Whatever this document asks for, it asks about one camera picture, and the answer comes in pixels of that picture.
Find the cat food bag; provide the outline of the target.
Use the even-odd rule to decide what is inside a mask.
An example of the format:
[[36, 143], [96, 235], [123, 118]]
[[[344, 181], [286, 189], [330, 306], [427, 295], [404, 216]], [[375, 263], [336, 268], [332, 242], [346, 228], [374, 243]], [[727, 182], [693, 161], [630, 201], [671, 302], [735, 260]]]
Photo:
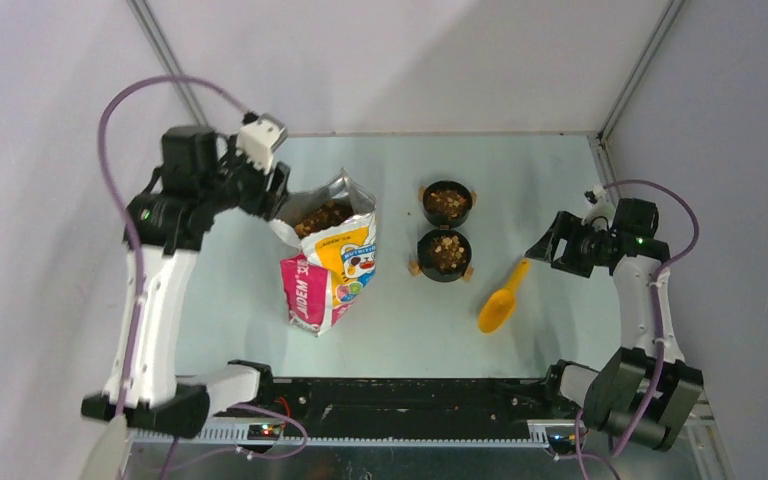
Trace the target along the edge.
[[[354, 215], [340, 226], [299, 238], [295, 225], [330, 200], [350, 205]], [[337, 324], [376, 273], [376, 199], [342, 170], [320, 187], [291, 193], [270, 227], [296, 250], [280, 262], [289, 323], [320, 336]]]

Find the yellow plastic food scoop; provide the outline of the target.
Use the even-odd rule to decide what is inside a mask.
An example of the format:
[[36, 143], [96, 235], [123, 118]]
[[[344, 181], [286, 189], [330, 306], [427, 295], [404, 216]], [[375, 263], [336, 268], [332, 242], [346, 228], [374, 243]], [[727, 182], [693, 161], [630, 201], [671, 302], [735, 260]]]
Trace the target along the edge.
[[486, 300], [477, 318], [477, 326], [481, 333], [495, 332], [515, 312], [517, 292], [523, 279], [529, 273], [530, 267], [529, 259], [521, 259], [511, 271], [505, 284]]

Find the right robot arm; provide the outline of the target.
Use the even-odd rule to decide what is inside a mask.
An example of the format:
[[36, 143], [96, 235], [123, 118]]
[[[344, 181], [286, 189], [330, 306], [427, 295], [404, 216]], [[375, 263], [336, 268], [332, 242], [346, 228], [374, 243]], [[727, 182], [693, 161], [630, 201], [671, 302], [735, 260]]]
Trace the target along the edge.
[[686, 364], [677, 345], [668, 301], [671, 254], [656, 239], [657, 206], [622, 199], [616, 208], [596, 200], [588, 215], [556, 214], [530, 247], [528, 259], [589, 277], [607, 269], [620, 311], [620, 346], [593, 370], [561, 360], [541, 392], [545, 411], [566, 418], [579, 407], [586, 427], [655, 451], [672, 448], [704, 389], [700, 370]]

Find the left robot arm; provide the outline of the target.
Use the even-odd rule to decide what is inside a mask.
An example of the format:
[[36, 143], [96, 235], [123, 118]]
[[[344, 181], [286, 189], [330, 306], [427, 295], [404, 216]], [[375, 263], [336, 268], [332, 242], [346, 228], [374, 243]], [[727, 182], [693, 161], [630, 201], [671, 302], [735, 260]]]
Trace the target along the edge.
[[274, 159], [286, 140], [267, 120], [244, 125], [218, 152], [210, 127], [178, 126], [161, 138], [162, 163], [126, 208], [135, 228], [126, 232], [127, 295], [120, 342], [110, 377], [81, 403], [83, 417], [193, 439], [206, 421], [239, 404], [264, 416], [275, 388], [261, 380], [265, 367], [231, 361], [195, 377], [175, 374], [175, 349], [185, 291], [204, 236], [217, 215], [233, 209], [271, 220], [286, 199], [289, 167]]

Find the pet food kibble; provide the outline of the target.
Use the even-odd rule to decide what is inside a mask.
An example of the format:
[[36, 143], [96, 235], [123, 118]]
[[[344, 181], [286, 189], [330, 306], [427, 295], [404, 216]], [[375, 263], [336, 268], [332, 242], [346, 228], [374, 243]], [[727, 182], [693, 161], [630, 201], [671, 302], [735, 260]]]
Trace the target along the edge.
[[330, 200], [321, 207], [308, 213], [295, 225], [294, 231], [299, 238], [304, 239], [327, 228], [340, 226], [354, 215], [354, 210], [348, 204]]

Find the black bowl paw print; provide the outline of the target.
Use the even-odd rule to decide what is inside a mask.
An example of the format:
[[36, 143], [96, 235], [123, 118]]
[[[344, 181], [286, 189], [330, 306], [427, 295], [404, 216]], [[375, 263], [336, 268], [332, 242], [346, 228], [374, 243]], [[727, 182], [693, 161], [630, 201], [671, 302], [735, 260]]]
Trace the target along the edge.
[[415, 270], [439, 283], [469, 282], [473, 276], [468, 239], [451, 229], [433, 229], [417, 242]]

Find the black bowl fishbone print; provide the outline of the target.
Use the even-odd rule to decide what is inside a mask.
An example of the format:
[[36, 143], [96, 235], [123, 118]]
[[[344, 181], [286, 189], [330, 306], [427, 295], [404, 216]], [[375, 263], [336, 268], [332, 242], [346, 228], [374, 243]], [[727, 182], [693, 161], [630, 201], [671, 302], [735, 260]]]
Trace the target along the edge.
[[477, 195], [459, 182], [440, 180], [422, 186], [418, 198], [425, 218], [432, 225], [453, 229], [466, 222]]

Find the perforated metal strip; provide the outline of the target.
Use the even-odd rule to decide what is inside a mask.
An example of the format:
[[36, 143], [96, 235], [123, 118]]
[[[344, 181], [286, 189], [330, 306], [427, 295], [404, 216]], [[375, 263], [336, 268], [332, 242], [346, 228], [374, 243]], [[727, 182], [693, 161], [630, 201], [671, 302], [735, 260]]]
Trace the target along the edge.
[[[552, 441], [572, 434], [571, 420], [529, 420], [514, 425], [510, 431], [480, 427], [475, 433], [362, 434], [312, 433], [310, 446], [348, 447], [527, 447], [545, 448]], [[184, 444], [214, 446], [298, 446], [303, 437], [292, 426], [282, 428], [279, 423], [255, 423], [251, 419], [235, 421], [220, 419], [208, 422], [192, 439]]]

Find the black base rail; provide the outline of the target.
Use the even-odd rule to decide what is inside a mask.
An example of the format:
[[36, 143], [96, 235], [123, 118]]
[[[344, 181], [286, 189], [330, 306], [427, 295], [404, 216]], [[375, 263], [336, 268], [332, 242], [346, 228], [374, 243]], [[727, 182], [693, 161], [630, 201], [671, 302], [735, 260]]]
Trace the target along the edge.
[[543, 379], [277, 378], [257, 406], [287, 413], [308, 434], [510, 431], [529, 420], [571, 420], [579, 407]]

